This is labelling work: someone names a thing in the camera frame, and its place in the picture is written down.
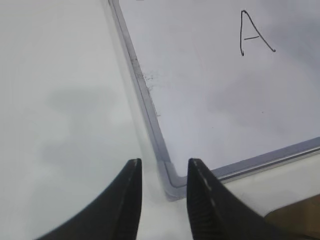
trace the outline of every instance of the whiteboard frame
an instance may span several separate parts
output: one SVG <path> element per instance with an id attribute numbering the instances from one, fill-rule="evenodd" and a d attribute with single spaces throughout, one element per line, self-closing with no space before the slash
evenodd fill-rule
<path id="1" fill-rule="evenodd" d="M 112 9 L 121 45 L 124 49 L 130 75 L 140 103 L 143 118 L 152 143 L 159 172 L 168 198 L 177 200 L 186 196 L 187 176 L 178 176 L 163 138 L 155 107 L 150 97 L 140 64 L 129 35 L 119 0 L 108 0 Z M 249 159 L 211 170 L 222 182 L 230 182 L 261 171 L 298 161 L 320 153 L 320 137 L 284 147 Z"/>

